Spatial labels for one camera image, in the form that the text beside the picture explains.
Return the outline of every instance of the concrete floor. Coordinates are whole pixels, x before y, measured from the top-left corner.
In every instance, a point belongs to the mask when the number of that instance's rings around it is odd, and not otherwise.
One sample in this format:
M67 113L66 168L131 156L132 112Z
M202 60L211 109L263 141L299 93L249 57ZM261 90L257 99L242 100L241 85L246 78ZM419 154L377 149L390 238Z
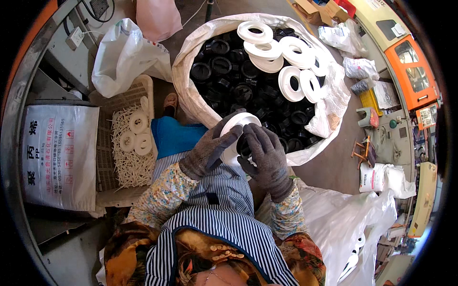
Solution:
M182 23L185 23L202 4L201 1L176 0L181 14ZM170 52L170 61L173 62L179 53L184 39L196 28L204 23L206 4L192 18L182 30L162 42ZM286 0L219 0L219 9L216 3L213 5L211 19L240 13L268 13L291 17L302 22L293 8ZM317 27L310 25L315 35L318 35ZM339 64L342 64L340 53L327 46ZM353 79L345 78L347 87L355 83ZM157 117L162 116L162 106L165 96L174 92L171 83L154 79L154 105ZM342 126L337 138L317 157L302 166L294 167L293 170L307 185L333 189L346 194L358 194L360 173L356 169L358 160L351 158L351 150L355 139L362 140L364 131L357 124L359 117L355 110L362 104L358 96L352 94L347 112L343 117ZM179 121L185 121L183 112L177 113Z

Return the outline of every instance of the striped apron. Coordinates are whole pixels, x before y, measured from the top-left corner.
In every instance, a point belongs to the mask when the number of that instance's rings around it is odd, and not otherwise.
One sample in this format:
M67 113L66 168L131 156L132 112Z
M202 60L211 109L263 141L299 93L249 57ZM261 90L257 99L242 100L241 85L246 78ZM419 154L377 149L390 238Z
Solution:
M189 151L159 159L153 180ZM191 228L224 241L243 253L268 283L298 285L275 245L272 231L253 217L253 197L241 167L220 165L190 192L189 199L161 228L147 255L145 285L174 285L177 266L175 232Z

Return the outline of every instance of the hand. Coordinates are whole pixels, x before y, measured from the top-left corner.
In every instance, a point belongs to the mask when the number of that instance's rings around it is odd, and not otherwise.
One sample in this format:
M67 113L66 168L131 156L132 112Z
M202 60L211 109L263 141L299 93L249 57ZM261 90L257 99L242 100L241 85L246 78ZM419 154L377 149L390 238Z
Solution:
M257 167L239 156L237 160L242 169L262 190L270 193L273 202L283 201L293 190L293 180L288 177L286 155L278 136L254 123L245 125L243 133Z
M193 180L200 180L203 176L221 165L219 158L223 151L236 142L242 135L242 126L236 125L228 133L219 137L221 130L234 115L246 112L246 109L237 109L234 113L224 117L218 124L205 132L196 146L183 159L179 166L183 173Z

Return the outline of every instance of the green knob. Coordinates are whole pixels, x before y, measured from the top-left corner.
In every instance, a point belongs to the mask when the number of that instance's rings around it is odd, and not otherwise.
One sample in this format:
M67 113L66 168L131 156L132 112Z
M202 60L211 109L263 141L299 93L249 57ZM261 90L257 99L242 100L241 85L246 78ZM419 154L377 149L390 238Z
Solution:
M397 125L398 125L398 123L396 122L396 120L394 120L394 119L390 120L390 127L392 129L396 128Z

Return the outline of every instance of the pink plastic bag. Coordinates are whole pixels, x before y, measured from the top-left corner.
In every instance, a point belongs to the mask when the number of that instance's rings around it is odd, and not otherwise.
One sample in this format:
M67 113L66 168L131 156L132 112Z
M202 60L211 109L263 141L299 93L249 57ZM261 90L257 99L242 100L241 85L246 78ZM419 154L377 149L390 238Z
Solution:
M183 29L173 0L137 0L136 20L143 37L152 42L163 41Z

